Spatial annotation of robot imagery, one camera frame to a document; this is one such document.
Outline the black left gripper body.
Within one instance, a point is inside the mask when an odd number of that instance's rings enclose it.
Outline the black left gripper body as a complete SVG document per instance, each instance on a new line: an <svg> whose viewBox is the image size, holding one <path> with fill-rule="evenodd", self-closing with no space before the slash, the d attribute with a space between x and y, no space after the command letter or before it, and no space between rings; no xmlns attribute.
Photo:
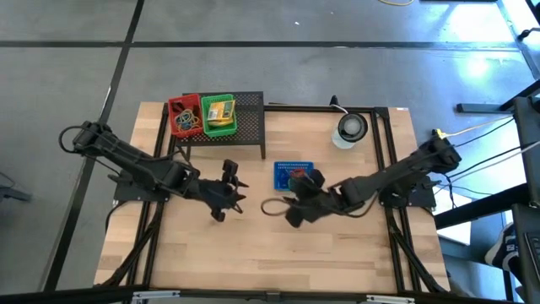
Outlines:
<svg viewBox="0 0 540 304"><path fill-rule="evenodd" d="M233 209L242 214L243 209L238 202L246 198L246 195L238 193L239 187L248 185L240 182L237 177L229 182L201 179L197 181L194 198L204 202L211 209L211 214L224 214L223 209Z"/></svg>

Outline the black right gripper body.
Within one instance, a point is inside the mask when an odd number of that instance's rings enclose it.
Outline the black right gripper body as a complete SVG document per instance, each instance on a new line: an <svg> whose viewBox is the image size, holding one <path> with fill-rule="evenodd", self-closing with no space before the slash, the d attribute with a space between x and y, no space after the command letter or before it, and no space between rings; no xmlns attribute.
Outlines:
<svg viewBox="0 0 540 304"><path fill-rule="evenodd" d="M290 179L289 189L294 193L295 198L284 197L283 200L289 208L300 209L304 221L315 222L324 216L340 213L335 198L322 188L311 187L309 179Z"/></svg>

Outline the blue plastic basket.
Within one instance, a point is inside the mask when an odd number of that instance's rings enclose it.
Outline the blue plastic basket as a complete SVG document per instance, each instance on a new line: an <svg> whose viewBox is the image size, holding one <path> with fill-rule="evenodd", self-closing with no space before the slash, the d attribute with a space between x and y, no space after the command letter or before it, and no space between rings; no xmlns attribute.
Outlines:
<svg viewBox="0 0 540 304"><path fill-rule="evenodd" d="M276 161L273 164L273 188L288 191L289 179L294 171L309 173L314 168L314 163L309 161Z"/></svg>

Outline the green plastic basket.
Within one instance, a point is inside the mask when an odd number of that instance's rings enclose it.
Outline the green plastic basket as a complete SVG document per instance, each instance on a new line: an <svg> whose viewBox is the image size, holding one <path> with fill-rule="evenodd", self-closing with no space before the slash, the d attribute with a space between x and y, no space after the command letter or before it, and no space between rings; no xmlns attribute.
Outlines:
<svg viewBox="0 0 540 304"><path fill-rule="evenodd" d="M223 137L228 135L233 135L236 133L237 130L237 119L236 119L236 112L234 111L233 118L235 119L235 122L233 124L230 124L228 126L224 126L221 128L211 127L208 125L208 109L212 102L217 101L226 101L226 100L235 100L236 99L231 94L225 94L225 95L210 95L210 96L204 96L201 98L201 106L202 106L202 118L203 118L203 129L206 135L208 135L210 138L216 138L216 137Z"/></svg>

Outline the yellow crayon box with barcode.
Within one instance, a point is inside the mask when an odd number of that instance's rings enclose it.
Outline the yellow crayon box with barcode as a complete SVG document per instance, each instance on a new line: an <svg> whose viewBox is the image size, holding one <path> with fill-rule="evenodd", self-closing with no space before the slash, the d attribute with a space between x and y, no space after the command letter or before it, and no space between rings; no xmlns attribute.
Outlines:
<svg viewBox="0 0 540 304"><path fill-rule="evenodd" d="M207 119L210 122L231 120L235 111L235 100L212 102L208 109Z"/></svg>

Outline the coloured rubber bands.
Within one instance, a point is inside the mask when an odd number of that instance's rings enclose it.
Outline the coloured rubber bands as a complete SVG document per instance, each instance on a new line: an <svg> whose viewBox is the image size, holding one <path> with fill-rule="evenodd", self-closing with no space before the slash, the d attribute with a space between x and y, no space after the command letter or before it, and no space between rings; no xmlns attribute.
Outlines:
<svg viewBox="0 0 540 304"><path fill-rule="evenodd" d="M202 126L201 119L191 109L186 109L177 115L175 123L179 131L192 130Z"/></svg>

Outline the red plastic basket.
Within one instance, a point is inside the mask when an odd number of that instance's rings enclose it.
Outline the red plastic basket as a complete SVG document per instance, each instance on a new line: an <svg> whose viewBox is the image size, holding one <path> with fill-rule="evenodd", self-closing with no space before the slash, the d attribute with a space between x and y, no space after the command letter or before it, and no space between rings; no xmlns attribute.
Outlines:
<svg viewBox="0 0 540 304"><path fill-rule="evenodd" d="M175 118L182 111L191 109L195 115L201 119L201 127L180 132L177 129ZM203 117L202 108L200 102L200 96L198 94L183 95L180 97L171 98L168 100L168 112L170 120L171 133L177 138L188 138L191 136L199 135L203 133Z"/></svg>

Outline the black desk foot bar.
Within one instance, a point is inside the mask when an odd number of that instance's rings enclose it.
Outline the black desk foot bar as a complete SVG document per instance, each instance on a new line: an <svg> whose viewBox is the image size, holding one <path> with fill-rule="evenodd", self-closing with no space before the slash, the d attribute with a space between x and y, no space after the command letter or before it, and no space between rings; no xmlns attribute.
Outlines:
<svg viewBox="0 0 540 304"><path fill-rule="evenodd" d="M527 204L530 201L528 185L523 183L438 214L435 216L435 227L439 230L460 225L485 216L505 212L510 210L514 204Z"/></svg>
<svg viewBox="0 0 540 304"><path fill-rule="evenodd" d="M540 94L540 79L527 86L520 93L510 98L502 104L478 104L478 103L459 103L456 105L458 113L469 114L499 114L512 113L514 111L514 99L527 98Z"/></svg>

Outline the black side desk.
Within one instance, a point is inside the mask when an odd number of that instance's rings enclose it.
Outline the black side desk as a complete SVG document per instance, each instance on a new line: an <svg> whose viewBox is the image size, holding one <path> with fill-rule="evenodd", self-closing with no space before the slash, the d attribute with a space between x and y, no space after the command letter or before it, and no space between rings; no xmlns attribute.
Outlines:
<svg viewBox="0 0 540 304"><path fill-rule="evenodd" d="M540 99L517 98L516 123L526 174L526 198L512 208L521 260L521 283L526 304L540 304Z"/></svg>

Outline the black perforated metal riser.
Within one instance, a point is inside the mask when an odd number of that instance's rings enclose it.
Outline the black perforated metal riser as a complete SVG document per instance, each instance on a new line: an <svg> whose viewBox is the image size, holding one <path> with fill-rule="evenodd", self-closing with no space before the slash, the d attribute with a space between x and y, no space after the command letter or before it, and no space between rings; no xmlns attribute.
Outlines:
<svg viewBox="0 0 540 304"><path fill-rule="evenodd" d="M235 114L237 130L235 134L210 138L205 133L190 138L177 139L175 146L186 149L197 146L258 145L261 158L266 158L265 115L262 91L230 92L236 100Z"/></svg>

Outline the person's shoe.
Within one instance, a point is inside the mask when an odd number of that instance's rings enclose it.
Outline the person's shoe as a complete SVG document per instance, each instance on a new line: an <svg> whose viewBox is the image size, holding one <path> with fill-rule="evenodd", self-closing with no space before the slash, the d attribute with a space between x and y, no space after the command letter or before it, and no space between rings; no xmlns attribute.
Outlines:
<svg viewBox="0 0 540 304"><path fill-rule="evenodd" d="M510 261L519 256L516 240L516 228L509 223L500 232L497 242L486 252L486 264L510 271Z"/></svg>

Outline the grey chair base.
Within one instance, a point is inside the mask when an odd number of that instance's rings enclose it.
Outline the grey chair base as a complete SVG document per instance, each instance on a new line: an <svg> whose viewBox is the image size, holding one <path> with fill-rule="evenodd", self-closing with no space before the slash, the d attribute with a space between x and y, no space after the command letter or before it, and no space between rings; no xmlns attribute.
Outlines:
<svg viewBox="0 0 540 304"><path fill-rule="evenodd" d="M31 195L29 193L21 192L17 189L14 189L13 187L0 185L0 203L4 199L8 198L28 202L31 200Z"/></svg>

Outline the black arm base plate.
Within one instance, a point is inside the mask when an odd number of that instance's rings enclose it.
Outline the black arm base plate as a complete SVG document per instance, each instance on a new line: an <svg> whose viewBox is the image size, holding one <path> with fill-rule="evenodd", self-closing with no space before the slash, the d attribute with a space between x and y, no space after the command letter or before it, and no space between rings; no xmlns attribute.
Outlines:
<svg viewBox="0 0 540 304"><path fill-rule="evenodd" d="M439 184L440 181L432 181L429 176L423 176L415 182L406 179L397 180L381 190L380 204L394 209L434 208L436 202L433 190Z"/></svg>
<svg viewBox="0 0 540 304"><path fill-rule="evenodd" d="M149 190L138 185L132 176L122 171L119 176L110 174L107 176L116 184L114 199L117 201L166 201L170 198L170 193L164 189Z"/></svg>

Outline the silver metal bracket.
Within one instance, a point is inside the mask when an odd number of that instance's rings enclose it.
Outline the silver metal bracket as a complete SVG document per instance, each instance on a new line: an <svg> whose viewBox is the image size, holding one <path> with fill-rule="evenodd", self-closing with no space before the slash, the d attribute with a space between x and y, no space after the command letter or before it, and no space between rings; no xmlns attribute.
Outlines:
<svg viewBox="0 0 540 304"><path fill-rule="evenodd" d="M131 304L148 304L150 300L180 297L179 290L146 290L132 294Z"/></svg>
<svg viewBox="0 0 540 304"><path fill-rule="evenodd" d="M416 304L415 299L402 296L367 295L366 302L376 304Z"/></svg>

